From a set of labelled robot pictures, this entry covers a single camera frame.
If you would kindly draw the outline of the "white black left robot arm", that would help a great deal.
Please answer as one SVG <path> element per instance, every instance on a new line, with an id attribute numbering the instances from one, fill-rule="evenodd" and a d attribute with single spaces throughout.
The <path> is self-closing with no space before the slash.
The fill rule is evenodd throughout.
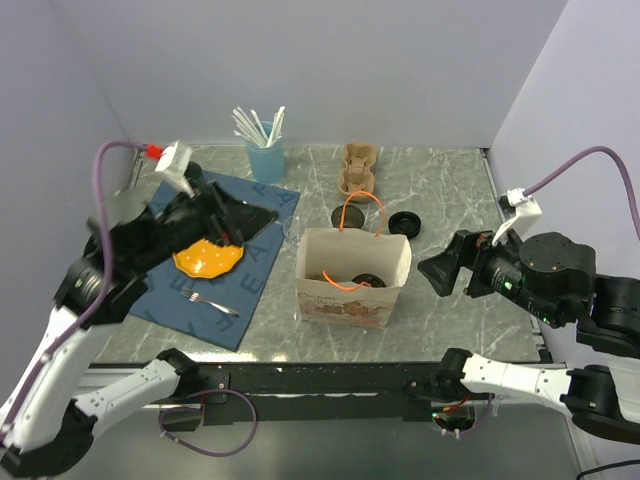
<path id="1" fill-rule="evenodd" d="M 90 364 L 147 291 L 147 274 L 199 240 L 241 246 L 277 219 L 273 210 L 233 198 L 215 183 L 197 184 L 154 213 L 146 196 L 109 196 L 89 222 L 84 255 L 54 298 L 47 330 L 1 410 L 2 468 L 15 479 L 67 472 L 107 429 L 143 406 L 190 400 L 196 362 L 171 348 L 107 387 L 78 394 Z"/>

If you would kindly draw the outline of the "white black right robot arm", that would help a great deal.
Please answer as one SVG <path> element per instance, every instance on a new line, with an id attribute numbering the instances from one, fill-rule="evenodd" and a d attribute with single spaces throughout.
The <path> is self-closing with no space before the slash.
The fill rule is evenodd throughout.
<path id="1" fill-rule="evenodd" d="M 639 442 L 639 282 L 600 275 L 596 252 L 557 232 L 526 240 L 510 230 L 460 230 L 446 249 L 418 264 L 441 297 L 461 269 L 471 273 L 465 295 L 499 294 L 544 325 L 576 327 L 576 341 L 600 353 L 604 365 L 549 370 L 490 360 L 450 348 L 426 390 L 443 401 L 474 394 L 518 399 L 560 412 L 581 430 L 606 440 Z"/>

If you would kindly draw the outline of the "brown paper takeout bag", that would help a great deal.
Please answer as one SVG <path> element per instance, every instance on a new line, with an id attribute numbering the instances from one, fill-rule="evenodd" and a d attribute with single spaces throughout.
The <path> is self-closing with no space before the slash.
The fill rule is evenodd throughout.
<path id="1" fill-rule="evenodd" d="M 364 191 L 351 194 L 346 206 Z M 296 297 L 301 319 L 365 329 L 386 327 L 412 263 L 409 240 L 400 234 L 385 234 L 380 225 L 375 232 L 344 228 L 308 228 L 300 239 L 295 265 Z M 307 280 L 306 275 L 323 272 L 347 277 L 350 282 Z M 381 277 L 385 288 L 356 284 L 362 273 Z"/>

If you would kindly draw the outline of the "brown cardboard cup carrier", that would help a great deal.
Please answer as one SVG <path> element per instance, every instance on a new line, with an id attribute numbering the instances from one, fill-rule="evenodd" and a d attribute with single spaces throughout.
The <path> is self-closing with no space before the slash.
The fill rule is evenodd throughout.
<path id="1" fill-rule="evenodd" d="M 350 279 L 347 277 L 344 277 L 344 276 L 339 277 L 332 274 L 325 275 L 323 272 L 306 275 L 305 278 L 307 280 L 315 280 L 315 281 L 322 281 L 322 282 L 335 282 L 335 283 L 350 282 Z"/>

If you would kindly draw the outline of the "dark translucent coffee cup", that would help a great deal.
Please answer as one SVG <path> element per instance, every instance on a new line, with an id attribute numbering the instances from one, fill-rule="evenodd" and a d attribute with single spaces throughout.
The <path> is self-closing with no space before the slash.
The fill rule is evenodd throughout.
<path id="1" fill-rule="evenodd" d="M 344 228 L 356 228 L 361 229 L 365 223 L 364 213 L 353 205 L 347 205 L 345 215 L 342 215 L 343 207 L 339 206 L 335 208 L 331 213 L 331 224 L 334 228 L 339 228 L 341 218 L 344 218 Z"/>

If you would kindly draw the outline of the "black coffee cup lid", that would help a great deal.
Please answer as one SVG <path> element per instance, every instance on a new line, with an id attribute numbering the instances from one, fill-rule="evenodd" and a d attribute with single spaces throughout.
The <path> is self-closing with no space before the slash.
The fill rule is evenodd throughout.
<path id="1" fill-rule="evenodd" d="M 363 284 L 365 286 L 369 286 L 371 288 L 385 288 L 386 287 L 386 283 L 384 282 L 384 280 L 374 274 L 370 274 L 370 273 L 362 273 L 362 274 L 358 274 L 356 275 L 353 279 L 352 279 L 353 283 L 356 284 Z"/>

